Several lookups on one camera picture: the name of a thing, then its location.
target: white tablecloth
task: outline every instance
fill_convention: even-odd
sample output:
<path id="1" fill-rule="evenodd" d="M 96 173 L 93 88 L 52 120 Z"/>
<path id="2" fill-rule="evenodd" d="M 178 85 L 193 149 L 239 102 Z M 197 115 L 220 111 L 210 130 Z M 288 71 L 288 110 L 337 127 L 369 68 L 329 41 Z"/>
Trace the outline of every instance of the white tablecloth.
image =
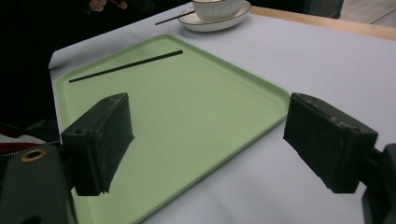
<path id="1" fill-rule="evenodd" d="M 191 4 L 55 52 L 53 80 L 155 35 L 175 35 L 290 92 L 316 96 L 396 142 L 396 42 L 250 14 L 227 30 L 195 33 L 173 17 Z M 363 223 L 360 185 L 333 194 L 283 140 L 285 122 L 144 223 Z"/>

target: wooden table edge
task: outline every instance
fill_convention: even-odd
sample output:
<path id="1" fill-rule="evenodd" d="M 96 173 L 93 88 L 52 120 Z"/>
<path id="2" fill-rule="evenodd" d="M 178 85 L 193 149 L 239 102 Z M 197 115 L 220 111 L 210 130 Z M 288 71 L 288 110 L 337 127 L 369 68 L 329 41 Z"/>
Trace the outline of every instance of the wooden table edge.
<path id="1" fill-rule="evenodd" d="M 252 14 L 277 18 L 286 21 L 297 21 L 305 24 L 327 27 L 335 30 L 346 31 L 354 34 L 368 35 L 388 40 L 396 40 L 396 28 L 359 23 L 354 21 L 342 21 L 301 13 L 282 11 L 266 7 L 252 7 Z"/>

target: person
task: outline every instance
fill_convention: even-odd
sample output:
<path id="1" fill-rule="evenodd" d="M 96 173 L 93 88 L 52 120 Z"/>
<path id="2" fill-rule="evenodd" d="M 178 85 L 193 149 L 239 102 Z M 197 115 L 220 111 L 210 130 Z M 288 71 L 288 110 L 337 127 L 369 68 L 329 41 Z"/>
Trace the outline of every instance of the person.
<path id="1" fill-rule="evenodd" d="M 50 59 L 68 24 L 81 13 L 103 11 L 106 3 L 107 0 L 0 0 L 0 123 L 34 130 L 45 120 L 41 124 L 50 123 L 55 130 L 49 131 L 55 132 L 38 132 L 40 139 L 59 139 Z M 118 7 L 128 6 L 122 1 Z"/>

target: dark clothing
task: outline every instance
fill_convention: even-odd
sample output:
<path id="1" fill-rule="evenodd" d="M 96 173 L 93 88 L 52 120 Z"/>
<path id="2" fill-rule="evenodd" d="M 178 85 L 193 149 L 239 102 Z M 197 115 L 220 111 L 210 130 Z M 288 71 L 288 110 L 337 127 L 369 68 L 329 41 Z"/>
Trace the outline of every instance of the dark clothing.
<path id="1" fill-rule="evenodd" d="M 1 0 L 0 122 L 20 128 L 55 114 L 48 69 L 88 0 Z"/>
<path id="2" fill-rule="evenodd" d="M 191 0 L 151 0 L 151 2 L 155 7 L 150 13 L 141 12 L 132 4 L 121 10 L 109 2 L 105 10 L 100 13 L 80 14 L 67 28 L 61 48 L 190 3 Z"/>

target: light green tray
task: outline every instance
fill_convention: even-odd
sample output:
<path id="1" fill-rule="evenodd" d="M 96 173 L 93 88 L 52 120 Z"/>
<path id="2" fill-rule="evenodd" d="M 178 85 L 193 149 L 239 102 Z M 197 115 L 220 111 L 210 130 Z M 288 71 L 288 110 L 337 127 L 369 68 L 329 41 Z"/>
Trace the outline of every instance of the light green tray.
<path id="1" fill-rule="evenodd" d="M 183 54 L 69 83 L 182 49 Z M 128 92 L 135 140 L 108 194 L 78 197 L 80 223 L 136 223 L 286 117 L 290 94 L 171 35 L 159 35 L 55 82 L 61 130 L 99 100 Z"/>

